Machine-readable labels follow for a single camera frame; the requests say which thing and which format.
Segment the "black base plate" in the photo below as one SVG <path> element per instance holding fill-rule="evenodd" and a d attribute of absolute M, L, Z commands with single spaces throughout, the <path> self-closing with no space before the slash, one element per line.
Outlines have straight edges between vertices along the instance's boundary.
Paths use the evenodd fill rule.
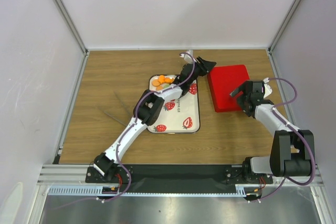
<path fill-rule="evenodd" d="M 265 174 L 246 171 L 241 165 L 128 164 L 129 193 L 224 194 L 234 193 L 238 184 L 272 184 Z"/>

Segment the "white strawberry tray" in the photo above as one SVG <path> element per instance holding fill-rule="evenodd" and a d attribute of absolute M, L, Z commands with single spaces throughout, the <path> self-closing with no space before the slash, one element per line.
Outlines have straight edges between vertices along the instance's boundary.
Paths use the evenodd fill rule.
<path fill-rule="evenodd" d="M 186 95 L 163 104 L 156 122 L 147 130 L 153 134 L 192 134 L 200 129 L 197 81 Z"/>

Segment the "waffle cookie top left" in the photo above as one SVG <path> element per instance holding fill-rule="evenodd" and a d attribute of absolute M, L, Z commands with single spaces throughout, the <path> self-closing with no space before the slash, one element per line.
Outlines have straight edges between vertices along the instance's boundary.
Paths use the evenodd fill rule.
<path fill-rule="evenodd" d="M 158 79 L 154 79 L 154 80 L 152 81 L 152 85 L 153 85 L 154 87 L 158 87 L 158 86 L 161 85 L 161 83 L 160 83 L 160 81 L 159 81 Z"/>

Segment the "red box lid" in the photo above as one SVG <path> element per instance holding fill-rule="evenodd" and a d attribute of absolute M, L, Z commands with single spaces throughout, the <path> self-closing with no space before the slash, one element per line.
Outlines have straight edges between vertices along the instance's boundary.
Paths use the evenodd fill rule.
<path fill-rule="evenodd" d="M 216 66 L 207 75 L 214 110 L 217 113 L 239 111 L 231 92 L 249 79 L 245 65 Z"/>

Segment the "metal serving tongs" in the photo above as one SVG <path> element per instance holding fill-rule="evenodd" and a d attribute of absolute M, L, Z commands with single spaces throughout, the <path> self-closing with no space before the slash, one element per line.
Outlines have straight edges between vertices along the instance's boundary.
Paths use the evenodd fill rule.
<path fill-rule="evenodd" d="M 112 93 L 112 98 L 108 103 L 98 104 L 96 108 L 122 126 L 127 126 L 131 112 L 116 90 L 113 90 Z"/>

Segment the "orange fish cookie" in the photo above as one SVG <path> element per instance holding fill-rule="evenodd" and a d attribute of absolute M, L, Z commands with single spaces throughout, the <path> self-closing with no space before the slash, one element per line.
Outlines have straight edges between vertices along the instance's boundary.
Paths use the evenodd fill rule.
<path fill-rule="evenodd" d="M 164 83 L 171 84 L 171 83 L 173 83 L 174 79 L 175 78 L 167 77 L 167 78 L 164 79 Z"/>

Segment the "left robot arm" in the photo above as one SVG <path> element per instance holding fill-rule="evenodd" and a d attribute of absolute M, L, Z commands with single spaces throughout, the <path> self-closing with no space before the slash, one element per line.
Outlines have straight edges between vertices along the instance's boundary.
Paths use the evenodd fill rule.
<path fill-rule="evenodd" d="M 133 109 L 130 122 L 119 137 L 104 152 L 93 161 L 97 176 L 103 182 L 110 182 L 115 178 L 118 166 L 122 166 L 121 158 L 135 139 L 149 126 L 153 125 L 161 113 L 165 102 L 185 96 L 191 84 L 198 77 L 209 74 L 216 66 L 216 62 L 207 61 L 201 57 L 194 58 L 188 52 L 180 57 L 187 62 L 181 73 L 165 89 L 160 91 L 145 90 Z"/>

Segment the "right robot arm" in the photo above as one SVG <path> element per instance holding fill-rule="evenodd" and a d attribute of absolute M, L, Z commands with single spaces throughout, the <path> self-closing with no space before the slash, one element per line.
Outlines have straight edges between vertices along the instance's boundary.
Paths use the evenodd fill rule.
<path fill-rule="evenodd" d="M 261 174 L 267 174 L 300 186 L 308 185 L 316 174 L 313 133 L 290 123 L 278 111 L 279 106 L 267 98 L 271 94 L 270 81 L 270 78 L 247 80 L 230 93 L 242 111 L 273 136 L 269 156 L 247 158 L 242 178 L 254 183 Z"/>

